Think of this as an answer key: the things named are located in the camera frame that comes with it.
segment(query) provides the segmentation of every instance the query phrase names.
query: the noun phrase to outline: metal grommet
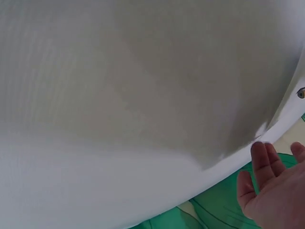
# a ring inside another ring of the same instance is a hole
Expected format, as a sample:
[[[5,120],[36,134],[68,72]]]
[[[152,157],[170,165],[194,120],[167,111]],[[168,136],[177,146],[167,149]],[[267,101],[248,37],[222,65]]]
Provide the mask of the metal grommet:
[[[299,97],[300,99],[304,99],[305,98],[305,87],[302,87],[300,90],[297,91],[297,97]]]

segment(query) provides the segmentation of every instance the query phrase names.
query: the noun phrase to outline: green floor mat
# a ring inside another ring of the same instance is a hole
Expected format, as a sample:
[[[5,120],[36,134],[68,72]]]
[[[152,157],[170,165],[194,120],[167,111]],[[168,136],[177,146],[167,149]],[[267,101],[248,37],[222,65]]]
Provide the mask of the green floor mat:
[[[293,156],[279,154],[287,168],[296,164]],[[240,170],[250,172],[251,163]],[[132,229],[257,229],[253,220],[246,218],[236,199],[236,180],[239,171],[219,182],[198,196],[190,199],[194,211],[183,211],[175,207],[147,220]]]

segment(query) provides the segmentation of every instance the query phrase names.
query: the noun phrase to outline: human hand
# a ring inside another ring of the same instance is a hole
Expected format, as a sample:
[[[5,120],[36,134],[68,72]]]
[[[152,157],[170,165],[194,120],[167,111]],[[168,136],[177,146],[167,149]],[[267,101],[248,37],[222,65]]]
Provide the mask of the human hand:
[[[305,147],[291,145],[298,164],[285,168],[270,143],[256,142],[251,148],[257,195],[249,172],[237,178],[237,200],[248,218],[263,229],[305,228]]]

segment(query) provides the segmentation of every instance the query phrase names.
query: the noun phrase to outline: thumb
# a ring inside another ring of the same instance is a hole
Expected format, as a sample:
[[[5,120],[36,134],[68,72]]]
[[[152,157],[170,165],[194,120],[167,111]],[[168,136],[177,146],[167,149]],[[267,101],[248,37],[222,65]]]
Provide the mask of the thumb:
[[[251,203],[256,193],[248,171],[241,171],[237,177],[237,201],[244,215],[251,218]]]

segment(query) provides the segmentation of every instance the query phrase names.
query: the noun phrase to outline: white inflatable surface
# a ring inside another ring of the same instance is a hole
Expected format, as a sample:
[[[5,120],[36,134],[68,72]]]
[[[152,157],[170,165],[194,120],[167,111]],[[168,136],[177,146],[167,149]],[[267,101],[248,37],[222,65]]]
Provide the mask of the white inflatable surface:
[[[230,175],[305,112],[304,21],[302,0],[0,0],[0,228],[130,227]]]

